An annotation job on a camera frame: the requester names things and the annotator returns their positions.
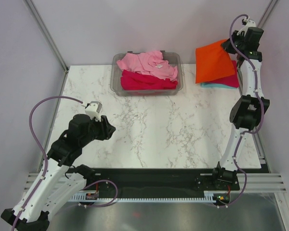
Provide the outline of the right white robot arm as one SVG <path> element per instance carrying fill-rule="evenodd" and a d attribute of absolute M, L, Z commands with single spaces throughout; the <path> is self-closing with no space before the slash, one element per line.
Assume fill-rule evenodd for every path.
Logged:
<path fill-rule="evenodd" d="M 211 184 L 218 190 L 236 189 L 238 162 L 247 136 L 257 133 L 270 106 L 261 87 L 262 53 L 258 51 L 263 30 L 248 26 L 234 31 L 222 44 L 227 53 L 237 55 L 237 70 L 242 74 L 242 93 L 230 113 L 231 135 L 226 150 L 213 169 Z"/>

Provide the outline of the orange t shirt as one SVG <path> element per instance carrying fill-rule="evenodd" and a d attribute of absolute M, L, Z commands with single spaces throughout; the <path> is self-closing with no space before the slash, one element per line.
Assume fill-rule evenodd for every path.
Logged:
<path fill-rule="evenodd" d="M 232 60 L 222 47 L 225 41 L 226 39 L 223 39 L 196 48 L 196 84 L 228 77 L 235 73 Z"/>

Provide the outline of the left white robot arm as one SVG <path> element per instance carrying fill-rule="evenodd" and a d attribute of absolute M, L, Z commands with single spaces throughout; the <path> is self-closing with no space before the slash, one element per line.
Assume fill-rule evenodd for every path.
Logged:
<path fill-rule="evenodd" d="M 78 114 L 68 129 L 51 145 L 37 178 L 21 201 L 5 209 L 1 218 L 19 231 L 45 231 L 59 209 L 78 191 L 92 189 L 96 184 L 94 170 L 86 165 L 74 169 L 70 178 L 57 190 L 59 179 L 82 154 L 82 149 L 94 140 L 111 138 L 116 128 L 105 115 L 99 119 Z"/>

